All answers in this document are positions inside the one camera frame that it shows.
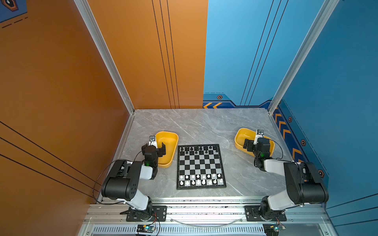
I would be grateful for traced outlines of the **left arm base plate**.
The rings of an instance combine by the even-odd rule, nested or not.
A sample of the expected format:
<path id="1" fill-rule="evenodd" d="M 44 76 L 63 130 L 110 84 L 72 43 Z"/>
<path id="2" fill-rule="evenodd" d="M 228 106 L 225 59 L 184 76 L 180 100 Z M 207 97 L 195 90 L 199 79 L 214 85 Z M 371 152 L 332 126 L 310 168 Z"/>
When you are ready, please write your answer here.
<path id="1" fill-rule="evenodd" d="M 132 209 L 129 207 L 126 221 L 127 222 L 152 222 L 157 217 L 159 222 L 165 222 L 167 217 L 167 206 L 153 205 L 144 211 Z"/>

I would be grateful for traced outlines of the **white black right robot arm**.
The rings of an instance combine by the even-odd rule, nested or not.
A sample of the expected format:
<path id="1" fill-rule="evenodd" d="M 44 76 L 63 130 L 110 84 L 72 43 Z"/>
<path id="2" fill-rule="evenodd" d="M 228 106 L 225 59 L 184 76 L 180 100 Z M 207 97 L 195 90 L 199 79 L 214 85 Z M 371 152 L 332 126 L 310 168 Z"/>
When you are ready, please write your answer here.
<path id="1" fill-rule="evenodd" d="M 247 217 L 265 221 L 276 220 L 288 208 L 328 201 L 328 190 L 314 163 L 289 162 L 272 158 L 270 140 L 267 138 L 245 139 L 243 148 L 254 154 L 256 168 L 283 176 L 286 185 L 286 190 L 263 197 L 259 208 L 247 210 Z"/>

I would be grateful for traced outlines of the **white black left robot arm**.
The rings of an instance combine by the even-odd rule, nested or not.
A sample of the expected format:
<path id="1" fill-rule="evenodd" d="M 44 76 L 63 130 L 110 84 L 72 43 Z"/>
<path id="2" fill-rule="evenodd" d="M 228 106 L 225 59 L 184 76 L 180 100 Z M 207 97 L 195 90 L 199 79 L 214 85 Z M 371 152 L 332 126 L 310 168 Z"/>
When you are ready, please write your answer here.
<path id="1" fill-rule="evenodd" d="M 160 148 L 145 144 L 141 148 L 143 161 L 116 160 L 101 188 L 103 197 L 117 200 L 130 206 L 137 218 L 148 221 L 153 216 L 150 197 L 138 190 L 139 180 L 153 180 L 158 173 L 158 159 L 166 155 L 165 144 Z"/>

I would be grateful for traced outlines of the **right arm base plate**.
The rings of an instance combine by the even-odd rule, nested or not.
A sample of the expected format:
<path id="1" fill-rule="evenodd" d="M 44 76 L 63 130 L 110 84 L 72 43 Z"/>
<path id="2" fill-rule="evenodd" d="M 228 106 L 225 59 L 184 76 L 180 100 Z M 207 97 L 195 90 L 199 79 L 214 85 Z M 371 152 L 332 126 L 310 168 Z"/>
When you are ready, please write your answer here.
<path id="1" fill-rule="evenodd" d="M 287 221 L 285 212 L 280 210 L 265 210 L 260 209 L 260 206 L 244 206 L 245 216 L 248 222 L 263 222 L 263 221 Z"/>

